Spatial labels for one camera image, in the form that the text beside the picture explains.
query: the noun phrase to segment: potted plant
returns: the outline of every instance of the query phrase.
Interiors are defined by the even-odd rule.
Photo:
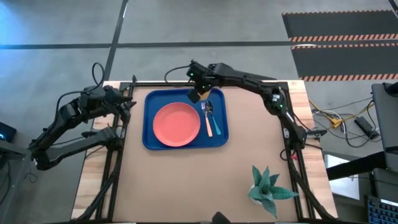
[[[268,167],[260,173],[255,166],[252,167],[254,185],[251,186],[249,197],[256,204],[261,204],[265,210],[278,218],[274,200],[284,200],[298,196],[298,193],[283,187],[276,187],[275,183],[279,174],[269,176]]]

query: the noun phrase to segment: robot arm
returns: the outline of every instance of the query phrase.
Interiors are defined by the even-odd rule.
[[[287,149],[301,150],[305,147],[307,133],[303,127],[295,123],[293,111],[289,111],[287,107],[283,88],[281,88],[278,83],[262,82],[263,80],[274,80],[273,78],[236,71],[224,63],[210,64],[206,68],[195,61],[191,61],[187,75],[195,82],[194,89],[188,93],[189,99],[194,103],[206,98],[208,92],[214,86],[238,86],[253,93],[257,93],[261,96],[268,112],[278,116],[283,126],[289,131]],[[304,191],[319,215],[323,219],[335,219],[319,203],[314,194],[312,194],[299,172],[297,172],[293,160],[287,158],[287,163],[289,169],[292,171],[292,177]]]
[[[119,90],[110,86],[86,87],[80,97],[63,105],[55,115],[54,122],[43,129],[43,133],[32,140],[28,150],[31,151],[31,159],[38,170],[47,170],[57,165],[62,159],[77,154],[95,146],[106,146],[115,150],[120,146],[119,136],[113,128],[104,128],[98,132],[91,132],[86,139],[74,142],[63,147],[51,147],[54,142],[69,129],[73,129],[80,123],[107,114],[120,114],[123,123],[130,120],[129,110],[136,102],[131,97],[122,96]]]

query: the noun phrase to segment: orange handle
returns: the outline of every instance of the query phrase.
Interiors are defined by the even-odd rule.
[[[209,137],[213,137],[213,133],[211,132],[209,119],[207,118],[207,116],[206,116],[206,127],[207,127],[207,134],[209,135]]]

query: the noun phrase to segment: gray floor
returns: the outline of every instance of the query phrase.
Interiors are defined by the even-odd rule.
[[[111,43],[121,3],[0,0],[0,30],[5,30],[0,32],[0,45]],[[119,42],[280,41],[287,40],[282,12],[390,8],[388,0],[130,0]],[[17,128],[18,146],[26,147],[52,121],[61,94],[93,84],[91,65],[105,65],[108,53],[108,49],[0,50],[0,94],[4,96],[0,98],[0,117]],[[281,80],[298,79],[289,47],[215,47],[118,49],[110,80],[130,80],[132,75],[139,80],[162,80],[167,70],[186,65],[193,58],[203,64],[224,62],[238,70]],[[181,71],[169,77],[181,78]],[[376,82],[316,82],[306,87],[309,98],[326,109],[370,97],[372,83]],[[357,113],[367,103],[336,112]],[[371,113],[376,120],[374,109]],[[315,118],[329,125],[323,118]],[[350,122],[348,127],[360,133]],[[81,125],[61,141],[88,128],[90,124]],[[362,141],[356,139],[353,144]],[[359,157],[381,150],[379,142],[354,149],[331,134],[323,137],[321,144],[326,152]],[[78,154],[48,171],[34,169],[39,180],[34,184],[22,182],[9,223],[67,221],[82,163],[83,156]],[[344,216],[345,208],[338,209]]]

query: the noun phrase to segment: red plate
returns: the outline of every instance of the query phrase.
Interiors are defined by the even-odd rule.
[[[155,136],[167,146],[180,147],[190,143],[199,129],[199,114],[186,103],[167,104],[154,118]]]

